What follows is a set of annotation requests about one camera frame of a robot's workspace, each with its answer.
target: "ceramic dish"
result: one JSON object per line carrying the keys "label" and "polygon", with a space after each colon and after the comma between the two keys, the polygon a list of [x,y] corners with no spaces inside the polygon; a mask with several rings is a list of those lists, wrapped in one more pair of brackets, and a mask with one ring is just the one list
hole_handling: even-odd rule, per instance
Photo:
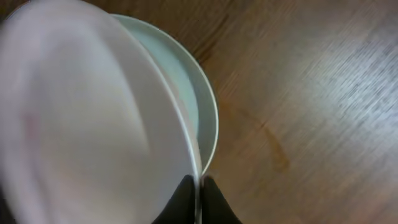
{"label": "ceramic dish", "polygon": [[151,53],[175,85],[196,131],[203,173],[218,139],[218,111],[210,83],[190,53],[164,31],[139,19],[113,14]]}

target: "dark stain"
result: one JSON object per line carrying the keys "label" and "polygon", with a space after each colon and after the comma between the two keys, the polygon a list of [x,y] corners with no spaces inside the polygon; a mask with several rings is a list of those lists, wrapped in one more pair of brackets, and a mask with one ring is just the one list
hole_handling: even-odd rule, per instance
{"label": "dark stain", "polygon": [[290,167],[290,161],[287,157],[282,145],[272,133],[272,131],[266,126],[266,122],[260,121],[260,119],[253,116],[250,112],[245,109],[238,108],[233,106],[231,103],[225,103],[223,101],[219,101],[220,108],[223,108],[226,115],[233,121],[233,114],[232,110],[235,110],[241,116],[245,117],[246,119],[251,120],[257,128],[262,131],[265,137],[268,140],[268,145],[271,150],[271,159],[272,159],[272,166],[275,171],[277,172],[286,172]]}

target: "white plate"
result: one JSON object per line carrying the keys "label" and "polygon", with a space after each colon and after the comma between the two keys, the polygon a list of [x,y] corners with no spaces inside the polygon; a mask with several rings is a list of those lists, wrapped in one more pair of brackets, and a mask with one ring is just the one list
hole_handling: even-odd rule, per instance
{"label": "white plate", "polygon": [[113,14],[151,53],[175,85],[197,134],[203,173],[218,138],[218,112],[210,83],[196,60],[171,36],[139,19]]}

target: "wooden table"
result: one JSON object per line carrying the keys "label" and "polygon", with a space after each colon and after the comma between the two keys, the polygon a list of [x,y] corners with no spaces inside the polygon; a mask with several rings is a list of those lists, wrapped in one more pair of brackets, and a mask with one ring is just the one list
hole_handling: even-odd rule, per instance
{"label": "wooden table", "polygon": [[220,107],[209,173],[245,224],[398,223],[397,1],[90,3],[200,62]]}

